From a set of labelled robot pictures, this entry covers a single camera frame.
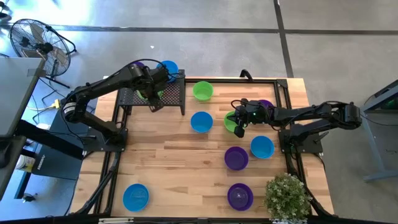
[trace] potted plant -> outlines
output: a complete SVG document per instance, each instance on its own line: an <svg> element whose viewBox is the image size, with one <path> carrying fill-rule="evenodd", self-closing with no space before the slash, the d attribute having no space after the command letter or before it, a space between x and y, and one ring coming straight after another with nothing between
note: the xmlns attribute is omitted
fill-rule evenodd
<svg viewBox="0 0 398 224"><path fill-rule="evenodd" d="M271 218L282 222L300 222L310 212L310 200L304 184L290 174L279 174L266 185L264 205Z"/></svg>

